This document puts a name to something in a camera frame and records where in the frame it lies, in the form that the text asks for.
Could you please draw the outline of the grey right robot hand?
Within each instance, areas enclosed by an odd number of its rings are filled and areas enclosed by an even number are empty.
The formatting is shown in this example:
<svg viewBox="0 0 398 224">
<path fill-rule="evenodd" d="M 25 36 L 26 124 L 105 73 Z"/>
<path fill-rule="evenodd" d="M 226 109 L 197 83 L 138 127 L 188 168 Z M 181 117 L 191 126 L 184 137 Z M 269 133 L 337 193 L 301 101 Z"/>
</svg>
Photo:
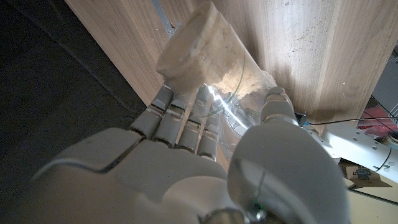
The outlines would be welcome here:
<svg viewBox="0 0 398 224">
<path fill-rule="evenodd" d="M 79 144 L 127 149 L 109 171 L 59 158 L 14 207 L 12 223 L 348 223 L 335 161 L 301 128 L 285 90 L 271 88 L 261 122 L 240 139 L 228 170 L 132 131 Z"/>
</svg>

